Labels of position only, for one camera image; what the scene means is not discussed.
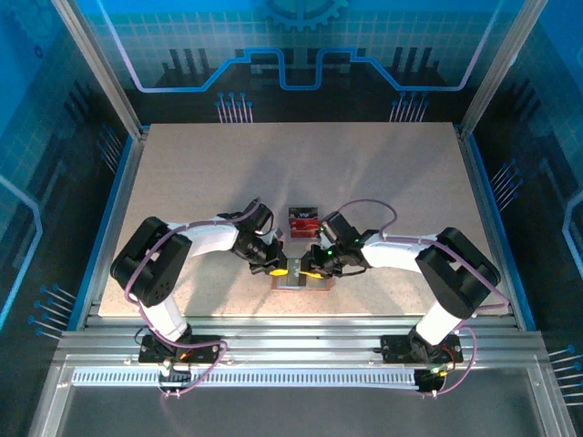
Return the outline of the red black card item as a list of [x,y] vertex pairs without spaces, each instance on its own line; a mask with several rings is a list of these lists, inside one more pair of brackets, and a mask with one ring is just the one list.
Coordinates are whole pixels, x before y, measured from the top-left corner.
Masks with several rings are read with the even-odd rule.
[[[310,206],[310,207],[313,207],[313,206]],[[319,209],[318,209],[318,213],[319,213]],[[289,219],[289,213],[288,213],[288,224],[289,224],[289,220],[290,219]],[[320,218],[318,218],[318,220],[320,221]],[[321,226],[321,223],[320,223],[320,226]],[[290,225],[289,225],[289,227],[290,227]],[[290,234],[290,236],[291,236],[291,234]]]

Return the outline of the red credit card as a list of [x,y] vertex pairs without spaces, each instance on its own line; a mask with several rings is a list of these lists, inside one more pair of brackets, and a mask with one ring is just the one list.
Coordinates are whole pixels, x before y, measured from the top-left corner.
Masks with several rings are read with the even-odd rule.
[[321,228],[317,218],[291,218],[289,225],[292,239],[315,239]]

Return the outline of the aluminium cross beam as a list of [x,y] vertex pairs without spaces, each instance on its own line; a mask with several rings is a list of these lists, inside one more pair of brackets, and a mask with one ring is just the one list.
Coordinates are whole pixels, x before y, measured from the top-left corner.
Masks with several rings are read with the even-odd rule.
[[[407,316],[354,317],[192,317],[193,331],[219,335],[228,343],[223,365],[241,367],[380,367],[374,349],[380,338],[406,334],[418,321]],[[135,363],[136,318],[88,319],[83,330],[63,333],[57,361],[87,365]],[[544,361],[547,351],[537,331],[518,328],[511,316],[471,320],[459,334],[465,356],[476,357],[478,369],[527,368]]]

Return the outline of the black connector box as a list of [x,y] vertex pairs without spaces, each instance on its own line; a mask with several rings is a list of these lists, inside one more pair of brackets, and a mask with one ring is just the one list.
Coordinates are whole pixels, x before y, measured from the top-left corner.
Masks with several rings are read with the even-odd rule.
[[159,366],[159,387],[168,390],[181,390],[192,382],[192,373],[188,367]]
[[445,384],[446,374],[439,370],[415,370],[414,384],[420,392],[440,391]]

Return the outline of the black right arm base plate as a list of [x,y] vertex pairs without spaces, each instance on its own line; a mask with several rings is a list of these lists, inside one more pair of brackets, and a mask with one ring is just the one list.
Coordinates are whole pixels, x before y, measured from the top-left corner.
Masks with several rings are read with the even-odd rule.
[[438,345],[425,344],[405,335],[383,335],[377,352],[384,363],[443,364],[464,360],[459,337],[454,334],[447,335]]

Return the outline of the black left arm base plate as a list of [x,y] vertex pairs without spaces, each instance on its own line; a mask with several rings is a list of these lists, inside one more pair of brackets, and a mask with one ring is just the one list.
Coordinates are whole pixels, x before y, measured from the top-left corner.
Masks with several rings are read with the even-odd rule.
[[211,342],[210,346],[203,348],[176,347],[169,345],[153,334],[142,338],[139,348],[138,362],[146,364],[158,364],[164,360],[175,363],[204,363],[212,364],[218,357],[220,345],[219,336],[194,335],[189,338],[194,344]]

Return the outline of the aluminium side rail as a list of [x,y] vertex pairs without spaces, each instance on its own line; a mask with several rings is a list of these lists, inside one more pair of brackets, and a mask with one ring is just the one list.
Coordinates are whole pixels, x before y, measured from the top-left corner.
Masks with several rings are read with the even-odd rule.
[[530,330],[528,309],[522,307],[523,283],[495,203],[485,165],[478,153],[476,142],[472,138],[463,139],[459,127],[454,127],[454,132],[467,184],[464,202],[469,205],[460,220],[462,230],[498,268],[501,280],[497,288],[509,299],[508,308],[504,310],[498,307],[500,298],[495,295],[488,297],[485,304],[494,305],[496,308],[485,310],[483,313],[488,316],[508,315],[514,319],[519,330]]
[[95,298],[100,297],[105,290],[147,138],[148,130],[145,131],[140,140],[129,138],[122,150],[118,170],[69,318],[67,325],[69,331],[84,329],[92,302]]

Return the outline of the aluminium frame post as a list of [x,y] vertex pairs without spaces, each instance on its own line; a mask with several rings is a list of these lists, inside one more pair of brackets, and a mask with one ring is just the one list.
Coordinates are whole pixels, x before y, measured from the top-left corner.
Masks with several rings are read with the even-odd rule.
[[487,69],[458,128],[459,139],[467,141],[492,102],[507,72],[516,62],[519,52],[532,32],[548,0],[524,0],[517,17]]
[[144,138],[144,131],[138,116],[77,2],[75,0],[50,1],[124,128],[133,140],[142,140]]

